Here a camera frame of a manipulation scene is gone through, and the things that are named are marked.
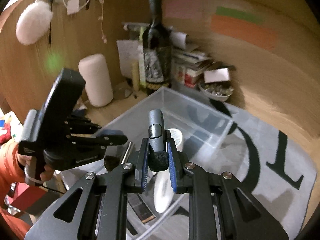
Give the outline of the left hand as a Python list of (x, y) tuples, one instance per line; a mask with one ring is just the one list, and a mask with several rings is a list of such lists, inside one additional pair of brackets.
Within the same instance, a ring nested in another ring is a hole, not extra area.
[(52, 179), (54, 169), (42, 160), (27, 155), (17, 155), (19, 164), (23, 166), (24, 180), (29, 186), (42, 186), (44, 182)]

